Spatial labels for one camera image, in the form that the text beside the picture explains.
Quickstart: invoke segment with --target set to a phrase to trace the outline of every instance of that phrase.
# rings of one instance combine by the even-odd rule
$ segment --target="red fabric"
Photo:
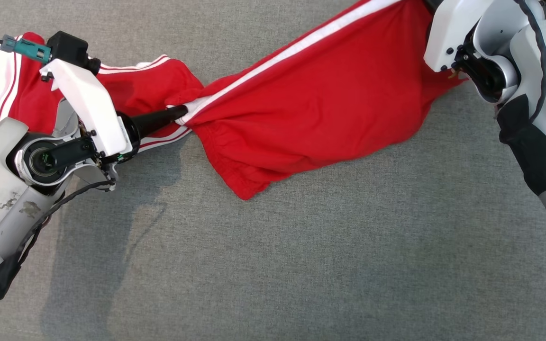
[[[42,37],[32,32],[22,37],[38,44],[44,43]],[[109,91],[115,110],[130,116],[162,110],[170,96],[181,98],[187,89],[203,88],[181,61],[161,56],[152,64],[156,63],[158,65],[150,69],[102,67],[97,78]],[[21,71],[14,80],[19,82],[18,94],[13,99],[8,116],[25,123],[32,132],[51,134],[56,123],[58,103],[63,96],[59,90],[51,91],[51,82],[41,81],[41,67],[41,63],[22,56]],[[179,127],[169,125],[150,137],[169,136]]]
[[[264,71],[186,125],[242,199],[271,181],[403,142],[419,129],[431,103],[460,82],[423,62],[431,19],[421,0],[400,1]],[[202,96],[286,48],[214,82]]]

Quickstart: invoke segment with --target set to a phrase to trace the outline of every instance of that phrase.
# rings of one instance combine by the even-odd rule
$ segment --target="gray fabric surface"
[[[107,64],[169,54],[207,83],[350,4],[5,0],[0,37],[65,30]],[[546,341],[546,213],[469,85],[409,142],[251,201],[194,135],[121,175],[56,214],[0,341]]]

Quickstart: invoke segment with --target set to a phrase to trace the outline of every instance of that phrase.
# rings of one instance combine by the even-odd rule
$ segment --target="teal connector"
[[[16,52],[17,54],[22,54],[27,56],[32,60],[36,60],[43,64],[50,62],[50,55],[52,54],[52,49],[35,44],[32,41],[26,39],[15,40],[14,37],[9,35],[4,35],[3,43],[0,48],[4,52]]]

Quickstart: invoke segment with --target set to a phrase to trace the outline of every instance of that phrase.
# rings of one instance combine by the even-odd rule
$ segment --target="scuff mark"
[[[33,201],[24,201],[22,205],[23,208],[19,212],[27,214],[29,218],[35,219],[35,214],[41,212],[41,209]]]
[[[16,203],[16,201],[18,200],[18,197],[19,197],[18,193],[17,192],[12,192],[11,195],[12,195],[12,197],[8,201],[6,201],[5,204],[2,204],[0,202],[0,210],[2,210],[4,208],[5,209],[10,209]]]

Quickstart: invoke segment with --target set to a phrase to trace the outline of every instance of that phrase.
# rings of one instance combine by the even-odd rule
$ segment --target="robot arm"
[[[136,155],[141,138],[187,112],[185,106],[133,118],[116,112],[95,76],[100,61],[66,33],[46,46],[5,36],[1,49],[44,63],[42,80],[54,80],[52,90],[62,92],[57,116],[67,123],[45,136],[11,118],[0,122],[0,300],[52,213],[89,188],[114,190],[115,166]],[[74,175],[88,186],[66,196]]]
[[[425,62],[473,80],[546,208],[546,0],[426,0]]]

